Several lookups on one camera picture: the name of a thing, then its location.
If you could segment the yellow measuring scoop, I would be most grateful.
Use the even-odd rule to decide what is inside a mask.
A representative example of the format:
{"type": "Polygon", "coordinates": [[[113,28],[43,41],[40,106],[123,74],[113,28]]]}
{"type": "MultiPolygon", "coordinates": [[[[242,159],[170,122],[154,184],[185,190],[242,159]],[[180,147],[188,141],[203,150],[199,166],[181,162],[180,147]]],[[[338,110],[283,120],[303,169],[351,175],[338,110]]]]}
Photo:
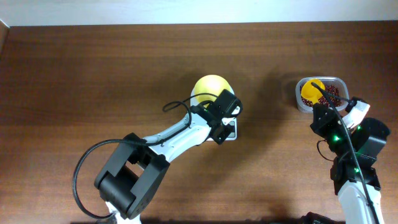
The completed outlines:
{"type": "Polygon", "coordinates": [[[302,90],[301,90],[301,96],[307,100],[312,101],[313,104],[315,104],[315,103],[317,103],[318,99],[321,98],[323,95],[318,88],[316,88],[312,85],[312,83],[315,83],[322,90],[325,90],[325,85],[323,84],[323,82],[321,80],[311,79],[303,85],[302,90]]]}

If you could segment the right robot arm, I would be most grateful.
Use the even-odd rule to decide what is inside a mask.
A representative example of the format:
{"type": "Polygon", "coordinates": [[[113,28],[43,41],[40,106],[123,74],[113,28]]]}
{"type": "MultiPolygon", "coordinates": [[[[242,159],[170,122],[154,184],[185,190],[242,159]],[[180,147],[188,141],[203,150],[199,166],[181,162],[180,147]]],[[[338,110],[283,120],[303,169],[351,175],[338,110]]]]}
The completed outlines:
{"type": "Polygon", "coordinates": [[[384,223],[381,185],[373,164],[386,145],[389,128],[367,118],[370,105],[350,103],[344,117],[322,104],[313,106],[312,131],[336,154],[330,169],[346,223],[384,223]]]}

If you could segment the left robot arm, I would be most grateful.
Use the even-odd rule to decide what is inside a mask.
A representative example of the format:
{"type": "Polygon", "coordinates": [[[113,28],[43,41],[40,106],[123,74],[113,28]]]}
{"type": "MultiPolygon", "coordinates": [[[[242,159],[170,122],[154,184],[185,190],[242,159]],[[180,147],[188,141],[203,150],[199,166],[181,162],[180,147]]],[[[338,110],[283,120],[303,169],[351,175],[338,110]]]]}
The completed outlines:
{"type": "Polygon", "coordinates": [[[222,144],[236,131],[243,104],[230,91],[188,108],[186,115],[161,133],[139,138],[134,133],[118,146],[96,176],[94,186],[115,223],[140,223],[170,163],[208,139],[222,144]]]}

